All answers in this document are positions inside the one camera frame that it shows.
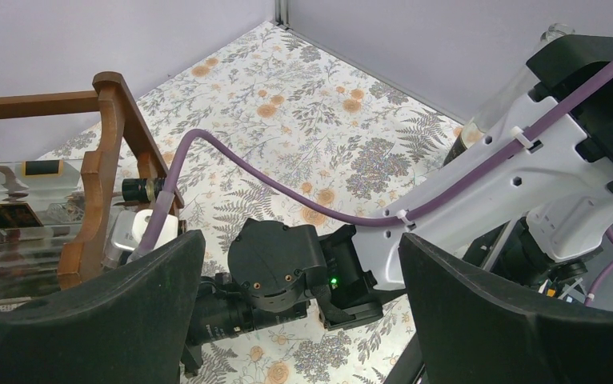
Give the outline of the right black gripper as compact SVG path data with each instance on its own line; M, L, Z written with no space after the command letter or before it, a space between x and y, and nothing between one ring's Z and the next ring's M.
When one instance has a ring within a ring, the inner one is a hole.
M255 330L293 322L307 316L305 302L273 313L252 306L229 275L202 276L194 303L181 363L184 373L196 376L202 367L202 345Z

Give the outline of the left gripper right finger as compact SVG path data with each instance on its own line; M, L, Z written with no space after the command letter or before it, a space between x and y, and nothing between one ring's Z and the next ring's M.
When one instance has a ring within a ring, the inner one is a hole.
M432 383L613 383L613 312L546 297L416 234L399 261Z

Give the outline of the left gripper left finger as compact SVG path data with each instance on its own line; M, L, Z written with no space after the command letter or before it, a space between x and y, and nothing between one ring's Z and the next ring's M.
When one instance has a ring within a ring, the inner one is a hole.
M176 383L206 241L193 230L78 286L0 311L0 383Z

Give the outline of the clear bottle black cap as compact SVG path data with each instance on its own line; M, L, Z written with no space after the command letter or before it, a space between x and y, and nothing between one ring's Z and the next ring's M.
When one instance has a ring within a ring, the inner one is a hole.
M81 224L81 168L81 159L0 162L0 230Z

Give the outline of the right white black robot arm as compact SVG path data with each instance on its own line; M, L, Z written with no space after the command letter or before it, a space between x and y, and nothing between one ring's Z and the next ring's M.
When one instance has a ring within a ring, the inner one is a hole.
M613 223L613 37L559 38L527 67L533 89L373 218L321 236L246 221L230 273L202 281L186 371L203 344L303 318L310 299L347 330L405 294L417 334L404 357L429 383L613 383L613 312L533 290Z

